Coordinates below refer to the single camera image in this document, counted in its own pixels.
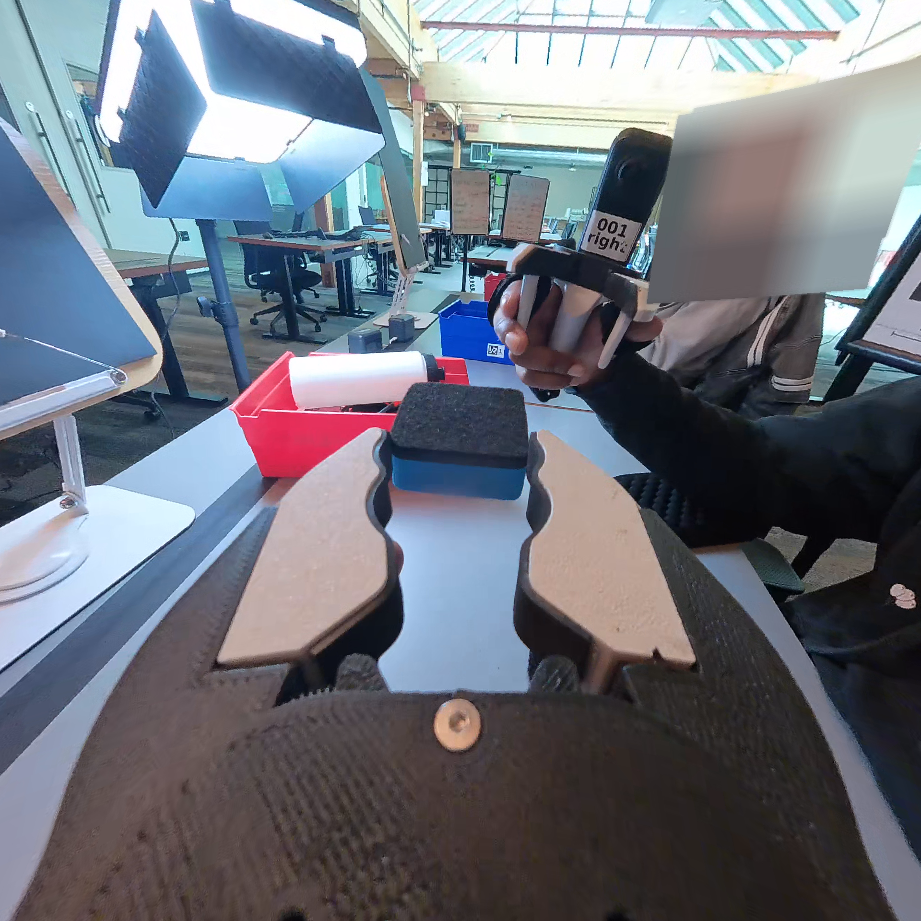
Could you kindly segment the ceiling projector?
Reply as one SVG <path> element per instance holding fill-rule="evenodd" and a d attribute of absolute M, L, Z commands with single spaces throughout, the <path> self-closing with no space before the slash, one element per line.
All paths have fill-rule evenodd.
<path fill-rule="evenodd" d="M 645 22 L 666 29 L 696 29 L 723 8 L 724 1 L 651 1 Z"/>

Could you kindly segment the brown whiteboard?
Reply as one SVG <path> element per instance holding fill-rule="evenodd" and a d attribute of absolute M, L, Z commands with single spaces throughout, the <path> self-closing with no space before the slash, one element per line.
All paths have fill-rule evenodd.
<path fill-rule="evenodd" d="M 547 178 L 513 174 L 508 181 L 500 236 L 516 243 L 540 242 L 550 189 Z"/>
<path fill-rule="evenodd" d="M 450 172 L 450 230 L 454 236 L 486 236 L 490 231 L 491 173 L 453 168 Z"/>

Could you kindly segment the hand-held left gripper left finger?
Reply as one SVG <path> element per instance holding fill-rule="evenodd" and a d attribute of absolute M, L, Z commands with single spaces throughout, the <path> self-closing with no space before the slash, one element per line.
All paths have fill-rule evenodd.
<path fill-rule="evenodd" d="M 395 592 L 388 439 L 381 428 L 361 432 L 280 499 L 218 666 L 315 658 Z"/>

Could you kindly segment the blue storage bin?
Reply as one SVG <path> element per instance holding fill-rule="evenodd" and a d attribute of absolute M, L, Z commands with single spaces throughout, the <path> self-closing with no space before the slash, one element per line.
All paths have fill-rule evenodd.
<path fill-rule="evenodd" d="M 507 348 L 496 336 L 482 300 L 455 299 L 439 312 L 441 353 L 492 364 L 512 365 Z"/>

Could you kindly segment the wooden office desk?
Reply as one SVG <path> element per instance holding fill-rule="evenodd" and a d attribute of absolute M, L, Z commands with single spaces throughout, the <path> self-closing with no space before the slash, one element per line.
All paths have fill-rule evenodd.
<path fill-rule="evenodd" d="M 163 416 L 158 398 L 198 408 L 224 407 L 227 397 L 190 393 L 159 305 L 161 298 L 190 293 L 188 272 L 204 269 L 206 260 L 120 249 L 105 252 L 159 335 L 163 347 L 162 375 L 167 387 L 165 390 L 157 390 L 154 386 L 131 390 L 113 401 L 142 407 L 149 420 Z"/>
<path fill-rule="evenodd" d="M 348 231 L 345 236 L 326 238 L 315 235 L 304 236 L 304 234 L 272 235 L 269 232 L 262 232 L 262 234 L 232 235 L 227 240 L 259 250 L 279 250 L 285 255 L 301 253 L 305 255 L 307 263 L 333 266 L 337 290 L 337 311 L 340 316 L 371 319 L 374 313 L 358 305 L 355 299 L 356 294 L 377 296 L 392 294 L 388 281 L 387 258 L 395 252 L 395 244 L 393 236 L 379 228 Z M 354 286 L 351 262 L 368 254 L 376 258 L 376 285 L 369 289 L 357 289 Z"/>

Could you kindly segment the grey board on stand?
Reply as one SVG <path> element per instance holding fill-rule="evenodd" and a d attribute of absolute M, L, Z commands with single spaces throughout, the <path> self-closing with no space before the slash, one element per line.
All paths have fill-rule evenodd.
<path fill-rule="evenodd" d="M 364 67 L 359 68 L 367 95 L 380 124 L 384 146 L 378 152 L 382 167 L 382 197 L 399 270 L 390 306 L 391 315 L 408 312 L 409 294 L 416 275 L 428 266 L 428 254 L 418 222 L 411 185 L 385 94 Z"/>

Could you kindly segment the framed marker sign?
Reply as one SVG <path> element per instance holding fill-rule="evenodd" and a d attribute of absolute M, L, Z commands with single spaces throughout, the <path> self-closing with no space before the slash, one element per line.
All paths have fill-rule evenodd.
<path fill-rule="evenodd" d="M 835 346 L 838 371 L 823 402 L 855 394 L 873 365 L 920 375 L 920 220 L 917 218 Z"/>

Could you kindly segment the white board stand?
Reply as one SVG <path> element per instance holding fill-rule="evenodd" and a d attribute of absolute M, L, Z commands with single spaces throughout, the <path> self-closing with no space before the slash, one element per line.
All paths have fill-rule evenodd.
<path fill-rule="evenodd" d="M 61 492 L 2 526 L 1 669 L 190 528 L 183 503 L 86 483 L 75 410 L 126 383 L 116 367 L 3 404 L 2 439 L 52 423 Z"/>

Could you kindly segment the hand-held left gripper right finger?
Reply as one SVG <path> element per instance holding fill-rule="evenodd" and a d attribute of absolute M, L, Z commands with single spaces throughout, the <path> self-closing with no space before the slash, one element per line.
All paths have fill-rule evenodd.
<path fill-rule="evenodd" d="M 550 431 L 531 433 L 514 628 L 534 666 L 567 660 L 582 688 L 608 691 L 622 668 L 697 664 L 637 502 Z"/>

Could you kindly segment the blue board eraser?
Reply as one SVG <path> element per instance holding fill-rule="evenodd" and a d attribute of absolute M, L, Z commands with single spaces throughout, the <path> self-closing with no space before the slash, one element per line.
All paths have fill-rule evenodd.
<path fill-rule="evenodd" d="M 390 430 L 390 477 L 405 492 L 515 501 L 528 451 L 521 391 L 416 383 Z"/>

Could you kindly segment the person's right hand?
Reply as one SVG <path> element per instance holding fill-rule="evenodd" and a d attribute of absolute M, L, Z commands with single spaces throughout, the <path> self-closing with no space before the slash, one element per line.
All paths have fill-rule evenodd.
<path fill-rule="evenodd" d="M 612 333 L 620 311 L 612 303 L 596 307 L 580 334 L 577 345 L 562 351 L 550 347 L 562 304 L 562 289 L 550 283 L 541 304 L 533 308 L 526 326 L 519 320 L 523 282 L 510 276 L 496 289 L 489 303 L 490 319 L 496 336 L 505 346 L 524 384 L 538 390 L 575 388 L 588 390 L 612 380 L 623 357 L 636 364 L 636 352 L 654 340 L 661 323 L 632 322 L 626 329 L 615 355 L 605 368 L 599 367 L 606 340 Z"/>

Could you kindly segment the studio light panel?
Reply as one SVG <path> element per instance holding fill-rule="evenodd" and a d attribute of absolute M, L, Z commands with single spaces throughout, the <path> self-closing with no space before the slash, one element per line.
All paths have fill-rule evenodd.
<path fill-rule="evenodd" d="M 263 220 L 265 166 L 308 208 L 391 133 L 336 2 L 109 2 L 103 43 L 98 126 L 148 216 Z"/>

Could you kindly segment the black office chair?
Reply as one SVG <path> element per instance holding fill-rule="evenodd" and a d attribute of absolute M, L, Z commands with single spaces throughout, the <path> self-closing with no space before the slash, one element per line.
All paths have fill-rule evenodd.
<path fill-rule="evenodd" d="M 302 251 L 284 247 L 240 243 L 244 261 L 244 281 L 248 288 L 258 290 L 262 300 L 274 293 L 282 300 L 272 318 L 269 331 L 261 336 L 267 340 L 325 344 L 319 339 L 302 333 L 298 318 L 313 323 L 316 333 L 322 332 L 322 324 L 328 320 L 322 311 L 319 316 L 310 313 L 303 302 L 302 292 L 309 291 L 319 297 L 316 289 L 321 282 L 320 274 L 309 270 Z"/>

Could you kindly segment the person's right forearm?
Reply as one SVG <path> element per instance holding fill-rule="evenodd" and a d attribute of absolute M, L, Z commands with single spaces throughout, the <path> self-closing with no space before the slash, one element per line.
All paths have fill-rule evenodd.
<path fill-rule="evenodd" d="M 919 554 L 919 377 L 752 421 L 628 354 L 578 393 L 615 441 L 741 538 L 780 527 Z"/>

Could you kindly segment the black light stand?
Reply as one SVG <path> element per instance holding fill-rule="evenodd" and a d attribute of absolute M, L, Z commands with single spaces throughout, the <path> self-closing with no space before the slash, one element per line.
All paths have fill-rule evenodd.
<path fill-rule="evenodd" d="M 224 342 L 231 362 L 237 391 L 242 394 L 251 384 L 244 346 L 240 337 L 236 306 L 232 302 L 224 270 L 224 259 L 219 245 L 216 222 L 210 219 L 195 220 L 198 227 L 205 259 L 213 285 L 213 298 L 198 298 L 201 316 L 209 316 L 221 327 Z"/>

